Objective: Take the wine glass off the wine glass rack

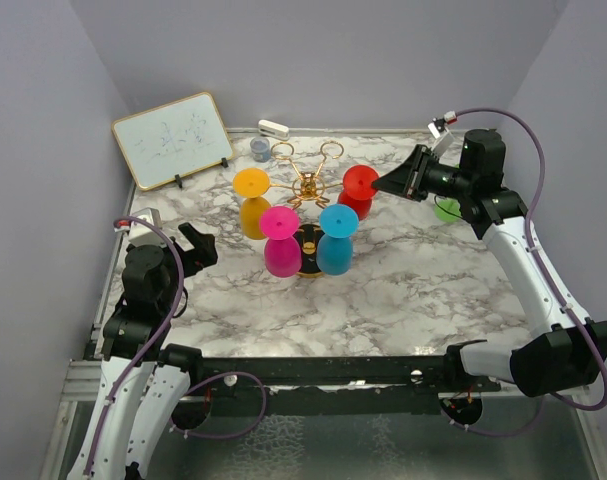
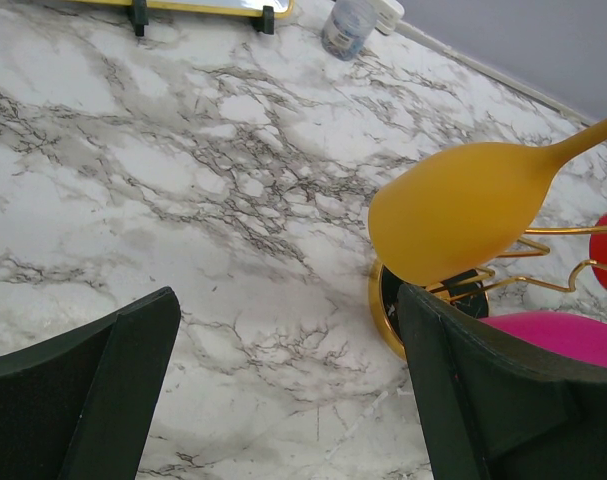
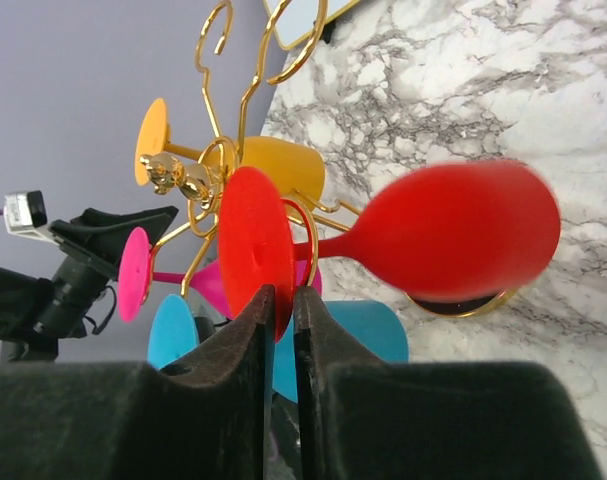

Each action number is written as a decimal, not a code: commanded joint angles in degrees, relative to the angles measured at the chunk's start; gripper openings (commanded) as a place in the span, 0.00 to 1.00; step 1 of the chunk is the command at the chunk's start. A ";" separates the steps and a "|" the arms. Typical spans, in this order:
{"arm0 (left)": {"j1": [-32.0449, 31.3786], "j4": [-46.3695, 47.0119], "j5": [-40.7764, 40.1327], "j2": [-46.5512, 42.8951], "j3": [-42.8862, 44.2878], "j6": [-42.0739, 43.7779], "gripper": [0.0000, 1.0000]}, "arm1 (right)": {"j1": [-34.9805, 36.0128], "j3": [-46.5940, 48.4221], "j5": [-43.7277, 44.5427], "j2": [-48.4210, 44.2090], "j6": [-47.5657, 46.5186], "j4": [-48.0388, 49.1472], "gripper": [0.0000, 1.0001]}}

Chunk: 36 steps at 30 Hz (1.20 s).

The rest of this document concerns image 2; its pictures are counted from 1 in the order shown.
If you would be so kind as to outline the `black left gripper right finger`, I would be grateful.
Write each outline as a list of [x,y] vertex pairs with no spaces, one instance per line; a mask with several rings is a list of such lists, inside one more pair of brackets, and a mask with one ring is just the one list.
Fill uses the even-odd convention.
[[433,311],[402,335],[437,479],[607,479],[607,368]]

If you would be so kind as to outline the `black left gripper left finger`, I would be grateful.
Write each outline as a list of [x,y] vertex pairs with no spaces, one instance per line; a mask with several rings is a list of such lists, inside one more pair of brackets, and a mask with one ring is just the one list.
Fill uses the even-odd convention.
[[0,479],[133,479],[181,319],[161,288],[0,356]]

